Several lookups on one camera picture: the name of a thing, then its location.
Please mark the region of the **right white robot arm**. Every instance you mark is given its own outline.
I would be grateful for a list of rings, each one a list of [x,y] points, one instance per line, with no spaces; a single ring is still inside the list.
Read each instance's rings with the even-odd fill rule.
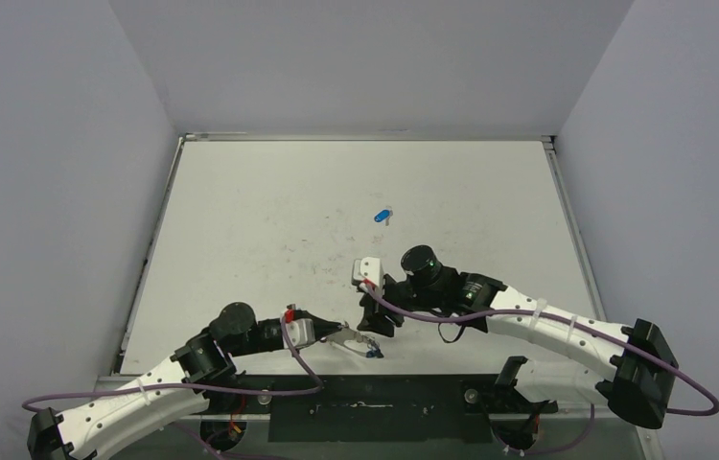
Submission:
[[[360,330],[391,337],[413,319],[523,340],[560,360],[509,357],[495,385],[504,409],[588,403],[605,405],[634,426],[662,427],[679,364],[656,324],[638,319],[629,326],[553,307],[503,281],[444,265],[427,245],[409,249],[401,263],[406,276],[397,281],[378,258],[354,260]]]

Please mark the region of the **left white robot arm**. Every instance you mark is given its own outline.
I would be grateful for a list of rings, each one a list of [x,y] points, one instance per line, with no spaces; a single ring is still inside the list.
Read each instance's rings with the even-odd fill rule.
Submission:
[[[33,412],[27,449],[34,459],[108,459],[123,448],[185,416],[208,409],[223,413],[244,397],[296,397],[324,383],[300,349],[343,331],[344,324],[295,306],[259,321],[246,303],[225,306],[200,333],[145,374],[122,387],[84,394],[83,405],[56,411],[24,402]],[[236,357],[287,350],[314,382],[295,390],[253,389],[240,384]]]

